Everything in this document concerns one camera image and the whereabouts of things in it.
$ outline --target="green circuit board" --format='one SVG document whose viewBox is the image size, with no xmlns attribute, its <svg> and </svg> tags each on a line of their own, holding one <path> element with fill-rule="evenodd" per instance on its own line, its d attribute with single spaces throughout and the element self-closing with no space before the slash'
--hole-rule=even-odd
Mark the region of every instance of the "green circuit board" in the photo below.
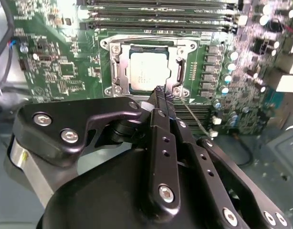
<svg viewBox="0 0 293 229">
<path fill-rule="evenodd" d="M 275 56 L 256 54 L 252 45 L 256 37 L 282 44 L 286 36 L 268 32 L 254 21 L 259 13 L 253 6 L 266 1 L 242 2 L 241 7 L 234 0 L 163 1 L 159 6 L 130 0 L 8 2 L 15 19 L 20 66 L 34 102 L 112 96 L 145 100 L 156 82 L 177 72 L 171 90 L 177 96 L 176 104 L 181 104 L 181 97 L 192 108 L 214 105 L 207 113 L 207 129 L 214 128 L 211 116 L 217 109 L 222 118 L 216 127 L 220 133 L 231 127 L 243 134 L 261 130 L 257 113 L 267 91 L 256 88 L 246 72 L 253 69 L 262 78 Z M 290 1 L 276 1 L 272 14 L 276 8 L 291 6 Z M 112 54 L 113 42 L 121 44 L 122 51 L 117 52 L 129 59 L 130 68 L 120 68 L 122 61 L 114 68 L 112 57 L 119 61 L 121 55 Z M 233 52 L 238 58 L 231 58 Z M 171 61 L 173 56 L 180 61 Z M 176 69 L 168 66 L 168 77 L 165 64 Z M 128 92 L 123 78 L 114 78 L 122 71 L 127 74 Z M 234 113 L 235 122 L 231 120 Z"/>
</svg>

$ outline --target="ram slot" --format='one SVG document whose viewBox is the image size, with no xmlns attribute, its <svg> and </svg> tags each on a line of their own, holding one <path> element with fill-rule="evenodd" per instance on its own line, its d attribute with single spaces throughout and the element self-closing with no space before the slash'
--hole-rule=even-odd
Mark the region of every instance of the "ram slot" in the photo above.
<svg viewBox="0 0 293 229">
<path fill-rule="evenodd" d="M 207 0 L 77 0 L 76 4 L 79 6 L 94 6 L 101 3 L 107 4 L 136 4 L 136 5 L 147 5 L 147 6 L 223 6 L 226 4 L 237 4 L 237 0 L 217 0 L 217 1 L 207 1 Z"/>
<path fill-rule="evenodd" d="M 229 31 L 229 26 L 224 25 L 203 25 L 203 24 L 173 24 L 173 23 L 142 23 L 142 22 L 119 22 L 119 21 L 90 21 L 81 22 L 81 30 L 95 29 L 141 29 L 141 30 L 167 30 L 167 31 Z"/>
</svg>

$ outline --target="silver screw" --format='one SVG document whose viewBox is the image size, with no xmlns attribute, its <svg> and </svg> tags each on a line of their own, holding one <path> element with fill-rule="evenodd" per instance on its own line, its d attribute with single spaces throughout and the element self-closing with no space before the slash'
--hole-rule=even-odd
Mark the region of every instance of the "silver screw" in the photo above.
<svg viewBox="0 0 293 229">
<path fill-rule="evenodd" d="M 237 226 L 238 225 L 238 220 L 234 213 L 230 211 L 228 208 L 223 208 L 223 214 L 225 219 L 232 225 L 232 226 Z"/>
<path fill-rule="evenodd" d="M 162 185 L 159 187 L 158 191 L 159 191 L 159 195 L 161 196 L 161 198 L 163 198 L 165 202 L 167 203 L 173 202 L 174 194 L 169 187 Z"/>
<path fill-rule="evenodd" d="M 209 145 L 210 147 L 213 147 L 213 144 L 212 144 L 208 139 L 205 139 L 205 142 L 206 142 L 207 145 Z"/>
<path fill-rule="evenodd" d="M 264 211 L 263 213 L 264 213 L 264 215 L 265 215 L 267 221 L 269 221 L 269 223 L 270 223 L 272 226 L 276 226 L 276 221 L 274 220 L 273 216 L 272 216 L 270 213 L 268 213 L 267 211 Z"/>
<path fill-rule="evenodd" d="M 158 110 L 158 114 L 159 114 L 161 117 L 166 117 L 166 115 L 162 112 L 162 110 Z"/>
<path fill-rule="evenodd" d="M 117 46 L 117 45 L 113 45 L 112 46 L 112 53 L 115 54 L 115 55 L 119 54 L 120 53 L 120 47 Z"/>
<path fill-rule="evenodd" d="M 180 124 L 183 128 L 186 127 L 186 124 L 185 124 L 183 121 L 179 121 L 179 124 Z"/>
<path fill-rule="evenodd" d="M 68 143 L 76 143 L 79 140 L 79 136 L 74 130 L 63 130 L 61 138 Z"/>
<path fill-rule="evenodd" d="M 280 213 L 276 212 L 276 216 L 282 225 L 284 225 L 285 227 L 288 225 L 287 221 L 285 221 L 285 219 Z"/>
<path fill-rule="evenodd" d="M 37 114 L 33 118 L 37 125 L 48 126 L 52 123 L 52 119 L 46 114 Z"/>
<path fill-rule="evenodd" d="M 138 109 L 137 104 L 135 104 L 134 102 L 129 102 L 128 104 L 129 104 L 129 106 L 132 107 L 133 109 L 135 109 L 135 110 Z"/>
<path fill-rule="evenodd" d="M 27 46 L 25 46 L 25 45 L 21 45 L 21 46 L 19 47 L 19 51 L 20 51 L 21 53 L 27 54 L 27 53 L 29 52 L 29 49 L 28 49 Z"/>
</svg>

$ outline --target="screw hole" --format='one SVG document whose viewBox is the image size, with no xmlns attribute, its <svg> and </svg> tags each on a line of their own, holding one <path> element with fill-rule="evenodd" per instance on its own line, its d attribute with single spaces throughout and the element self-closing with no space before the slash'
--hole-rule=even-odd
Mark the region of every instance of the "screw hole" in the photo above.
<svg viewBox="0 0 293 229">
<path fill-rule="evenodd" d="M 214 174 L 211 172 L 211 170 L 208 169 L 207 172 L 211 177 L 214 177 Z"/>
<path fill-rule="evenodd" d="M 170 139 L 168 139 L 167 137 L 163 137 L 162 140 L 164 140 L 164 142 L 170 142 Z"/>
<path fill-rule="evenodd" d="M 169 156 L 170 156 L 170 154 L 167 152 L 167 150 L 163 150 L 162 153 L 163 153 L 163 155 L 166 156 L 166 157 L 169 157 Z"/>
<path fill-rule="evenodd" d="M 201 157 L 203 160 L 205 160 L 205 161 L 207 160 L 206 156 L 203 155 L 203 154 L 201 154 L 200 157 Z"/>
<path fill-rule="evenodd" d="M 287 175 L 282 175 L 281 178 L 284 181 L 288 181 L 289 180 L 289 177 Z"/>
</svg>

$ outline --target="capacitor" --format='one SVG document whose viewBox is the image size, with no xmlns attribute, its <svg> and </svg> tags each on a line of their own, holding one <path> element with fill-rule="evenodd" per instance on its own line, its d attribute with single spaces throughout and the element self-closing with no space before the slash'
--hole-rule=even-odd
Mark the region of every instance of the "capacitor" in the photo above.
<svg viewBox="0 0 293 229">
<path fill-rule="evenodd" d="M 266 53 L 268 53 L 271 56 L 274 56 L 274 55 L 276 55 L 277 51 L 275 49 L 271 48 L 271 47 L 267 47 L 266 48 Z"/>
<path fill-rule="evenodd" d="M 214 106 L 214 108 L 219 109 L 221 108 L 221 103 L 219 102 L 218 99 L 213 100 L 212 105 Z"/>
<path fill-rule="evenodd" d="M 33 53 L 32 58 L 36 61 L 38 61 L 40 59 L 36 53 Z"/>
<path fill-rule="evenodd" d="M 248 106 L 246 106 L 246 107 L 244 107 L 243 109 L 242 109 L 242 112 L 243 113 L 248 113 L 250 111 L 250 108 L 248 107 Z"/>
<path fill-rule="evenodd" d="M 236 122 L 236 121 L 232 121 L 232 120 L 230 119 L 230 120 L 228 120 L 228 124 L 229 124 L 230 127 L 235 127 L 236 124 L 237 124 L 237 122 Z"/>
<path fill-rule="evenodd" d="M 277 10 L 276 15 L 282 15 L 284 17 L 293 18 L 293 10 Z"/>
<path fill-rule="evenodd" d="M 225 68 L 226 68 L 228 71 L 232 72 L 232 71 L 236 70 L 236 65 L 235 65 L 234 63 L 227 62 L 227 63 L 225 64 Z"/>
<path fill-rule="evenodd" d="M 247 70 L 247 72 L 246 72 L 248 75 L 250 75 L 253 79 L 257 79 L 258 78 L 258 73 L 257 72 L 255 72 L 255 71 L 253 71 L 253 70 Z"/>
<path fill-rule="evenodd" d="M 230 115 L 229 115 L 229 117 L 230 117 L 230 119 L 231 119 L 232 121 L 237 121 L 238 118 L 239 118 L 237 112 L 235 112 L 235 111 L 231 112 Z"/>
<path fill-rule="evenodd" d="M 23 54 L 27 54 L 29 52 L 29 48 L 26 45 L 21 45 L 19 47 L 19 51 Z"/>
<path fill-rule="evenodd" d="M 220 91 L 222 92 L 222 94 L 227 94 L 229 92 L 229 89 L 226 86 L 221 86 Z"/>
<path fill-rule="evenodd" d="M 270 4 L 262 4 L 257 6 L 257 12 L 263 13 L 264 15 L 269 15 L 272 12 L 272 7 Z"/>
<path fill-rule="evenodd" d="M 263 15 L 263 16 L 258 15 L 255 17 L 255 22 L 259 23 L 261 26 L 266 25 L 269 22 L 269 20 L 270 20 L 270 17 L 267 15 Z"/>
<path fill-rule="evenodd" d="M 226 82 L 226 83 L 230 83 L 232 81 L 232 76 L 229 75 L 229 74 L 225 74 L 223 75 L 223 80 Z"/>
<path fill-rule="evenodd" d="M 261 93 L 265 92 L 266 86 L 264 85 L 263 80 L 255 79 L 253 83 L 255 85 L 255 88 L 257 88 L 259 92 Z"/>
<path fill-rule="evenodd" d="M 239 54 L 238 54 L 236 51 L 229 51 L 229 52 L 227 53 L 227 56 L 228 56 L 228 58 L 231 59 L 232 61 L 235 61 L 235 60 L 238 59 Z"/>
<path fill-rule="evenodd" d="M 272 47 L 274 47 L 274 49 L 277 49 L 280 45 L 280 43 L 278 41 L 274 41 L 274 40 L 268 40 L 268 44 Z"/>
</svg>

